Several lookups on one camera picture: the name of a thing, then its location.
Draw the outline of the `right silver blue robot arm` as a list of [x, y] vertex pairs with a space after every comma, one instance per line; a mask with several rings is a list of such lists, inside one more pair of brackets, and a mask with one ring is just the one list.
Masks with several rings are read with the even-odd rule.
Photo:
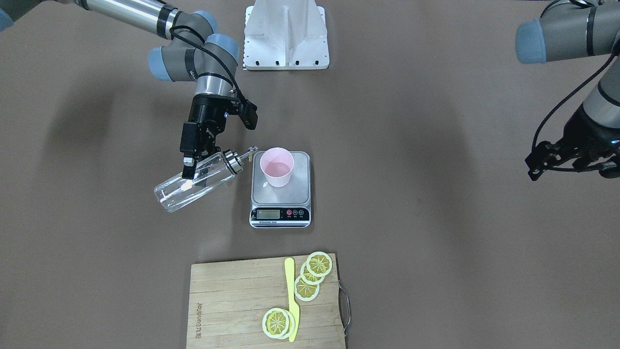
[[183, 179], [193, 179], [199, 163], [220, 151], [217, 135], [228, 115], [238, 115], [249, 129], [256, 126], [256, 107], [236, 80], [239, 46], [218, 31], [206, 11], [185, 13], [163, 0], [77, 0], [76, 6], [114, 18], [169, 40], [149, 51], [152, 75], [161, 81], [193, 81], [195, 96], [182, 128]]

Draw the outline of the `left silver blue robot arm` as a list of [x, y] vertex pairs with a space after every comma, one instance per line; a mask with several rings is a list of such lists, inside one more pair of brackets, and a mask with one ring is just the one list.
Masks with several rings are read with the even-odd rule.
[[552, 0], [539, 18], [518, 27], [515, 53], [523, 64], [607, 56], [593, 75], [568, 94], [568, 98], [573, 97], [600, 77], [565, 124], [562, 137], [556, 142], [538, 140], [558, 107], [552, 108], [536, 129], [525, 159], [532, 181], [549, 171], [619, 177], [619, 29], [617, 0]]

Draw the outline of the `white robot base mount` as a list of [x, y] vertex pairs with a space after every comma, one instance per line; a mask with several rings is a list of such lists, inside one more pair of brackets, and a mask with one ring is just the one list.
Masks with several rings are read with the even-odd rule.
[[328, 69], [325, 17], [314, 0], [257, 0], [245, 9], [243, 68]]

